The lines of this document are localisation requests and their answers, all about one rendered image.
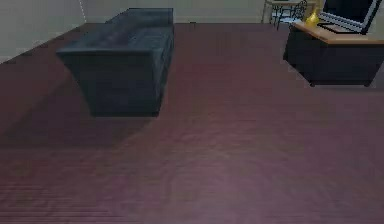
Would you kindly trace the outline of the yellow vase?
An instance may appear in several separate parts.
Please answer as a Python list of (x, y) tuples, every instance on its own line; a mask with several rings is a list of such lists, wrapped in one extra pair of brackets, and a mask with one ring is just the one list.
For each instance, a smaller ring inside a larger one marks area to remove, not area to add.
[(314, 27), (319, 23), (319, 11), (317, 8), (313, 10), (311, 15), (306, 19), (305, 24), (307, 26)]

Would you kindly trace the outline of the black television set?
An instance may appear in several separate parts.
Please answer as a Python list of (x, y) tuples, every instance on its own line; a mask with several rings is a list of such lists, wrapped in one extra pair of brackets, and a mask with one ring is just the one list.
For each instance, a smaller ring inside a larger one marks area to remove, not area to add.
[(318, 25), (337, 34), (366, 35), (382, 0), (325, 0)]

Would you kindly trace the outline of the dark blue sofa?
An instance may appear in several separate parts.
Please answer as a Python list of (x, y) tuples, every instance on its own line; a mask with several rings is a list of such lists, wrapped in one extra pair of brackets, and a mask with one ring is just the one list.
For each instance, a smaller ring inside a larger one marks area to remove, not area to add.
[(156, 116), (174, 50), (174, 10), (129, 8), (56, 51), (95, 117)]

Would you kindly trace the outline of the black cabinet with wooden top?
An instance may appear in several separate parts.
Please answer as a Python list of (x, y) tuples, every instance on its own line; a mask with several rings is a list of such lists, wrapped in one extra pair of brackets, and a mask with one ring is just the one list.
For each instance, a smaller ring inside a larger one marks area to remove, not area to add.
[(296, 22), (290, 26), (283, 59), (312, 87), (368, 87), (384, 63), (384, 40), (361, 34), (336, 34)]

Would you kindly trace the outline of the black metal chair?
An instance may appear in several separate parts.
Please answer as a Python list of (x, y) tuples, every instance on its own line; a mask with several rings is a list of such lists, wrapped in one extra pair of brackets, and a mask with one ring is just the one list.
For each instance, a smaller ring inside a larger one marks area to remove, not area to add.
[(274, 4), (272, 6), (273, 25), (279, 29), (281, 23), (292, 25), (303, 20), (308, 6), (307, 0), (300, 0), (297, 4), (284, 5)]

